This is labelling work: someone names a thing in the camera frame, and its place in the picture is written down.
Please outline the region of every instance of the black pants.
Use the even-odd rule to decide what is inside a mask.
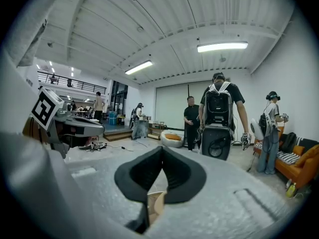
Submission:
[[[100,124],[101,124],[101,118],[102,118],[102,111],[95,111],[94,112],[94,119],[99,120]]]
[[[195,148],[195,138],[198,137],[198,126],[195,125],[187,125],[186,126],[186,137],[187,137],[187,147],[188,150],[193,150]],[[199,141],[196,142],[198,145],[198,148],[200,147],[201,144],[201,139]]]

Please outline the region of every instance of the yellow bottle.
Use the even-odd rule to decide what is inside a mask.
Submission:
[[[289,187],[289,189],[286,192],[286,196],[289,198],[292,197],[295,191],[296,191],[296,183],[294,183],[293,185]]]

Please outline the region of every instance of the fluorescent light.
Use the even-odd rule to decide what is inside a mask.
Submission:
[[[213,44],[204,44],[198,45],[198,52],[205,52],[210,50],[229,50],[229,49],[246,49],[248,42],[223,42],[223,43],[213,43]]]
[[[146,67],[148,67],[148,66],[151,66],[152,64],[153,64],[153,63],[149,60],[149,61],[144,62],[144,63],[141,64],[141,65],[138,65],[138,66],[136,66],[136,67],[133,67],[132,69],[126,71],[125,73],[128,74],[128,75],[130,75],[130,74],[135,73],[135,72],[137,72],[137,71],[139,71],[139,70],[141,70],[141,69],[144,69],[144,68],[146,68]]]

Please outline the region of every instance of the white ceiling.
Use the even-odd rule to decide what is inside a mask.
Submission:
[[[36,56],[131,86],[217,69],[252,73],[293,9],[291,0],[57,0]],[[248,41],[248,48],[196,49],[237,40]],[[154,65],[124,73],[147,60]]]

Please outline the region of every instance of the railing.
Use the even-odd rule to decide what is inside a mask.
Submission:
[[[85,90],[89,92],[100,92],[101,94],[105,95],[106,88],[94,84],[90,84],[87,82],[81,82],[74,80],[72,78],[67,78],[63,76],[58,76],[49,73],[43,73],[43,72],[38,72],[38,79],[39,82],[44,82],[44,83],[51,83],[54,85],[58,86],[64,86],[64,87],[69,87],[73,89],[79,89],[79,90]]]

